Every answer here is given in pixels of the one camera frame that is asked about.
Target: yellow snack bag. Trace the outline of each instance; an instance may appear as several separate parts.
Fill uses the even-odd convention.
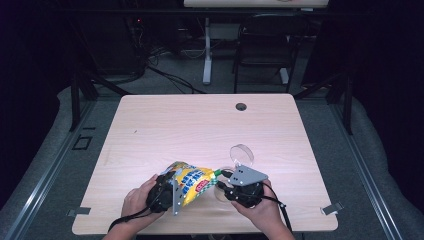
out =
[[[175,172],[173,178],[177,180],[184,194],[183,206],[218,182],[216,173],[212,169],[199,168],[185,162],[174,162],[164,173],[168,172]]]

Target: black circular grommet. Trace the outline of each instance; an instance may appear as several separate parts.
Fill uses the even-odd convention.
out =
[[[244,111],[244,110],[247,109],[247,106],[244,103],[237,103],[236,104],[236,109],[239,110],[239,111]]]

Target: human hand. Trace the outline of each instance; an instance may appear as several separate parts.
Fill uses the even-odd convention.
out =
[[[268,179],[264,180],[263,183],[272,187]],[[267,186],[264,186],[264,195],[272,198],[276,197]],[[240,214],[252,221],[253,225],[261,230],[270,240],[294,239],[293,234],[291,234],[281,220],[280,209],[276,202],[263,199],[253,208],[245,208],[236,201],[232,201],[231,204]]]
[[[121,217],[135,214],[147,207],[146,199],[149,191],[155,186],[155,174],[139,188],[131,190],[124,199],[122,206]],[[115,225],[104,239],[131,239],[139,231],[149,226],[151,223],[160,218],[165,212],[151,213],[147,210],[141,218],[134,218],[128,222],[123,222]]]

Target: table top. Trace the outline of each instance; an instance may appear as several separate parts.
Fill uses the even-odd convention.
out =
[[[236,104],[246,105],[244,111]],[[218,169],[233,166],[231,147],[254,154],[252,168],[269,176],[294,231],[332,231],[335,215],[293,97],[289,94],[131,95],[122,98],[73,232],[105,234],[120,217],[123,199],[175,161]],[[165,215],[140,234],[258,232],[214,189]]]
[[[328,0],[184,0],[185,7],[326,8]]]

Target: clear plastic lid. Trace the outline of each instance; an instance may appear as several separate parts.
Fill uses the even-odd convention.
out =
[[[230,149],[230,157],[236,166],[251,167],[253,165],[253,153],[246,145],[238,144],[233,146]]]

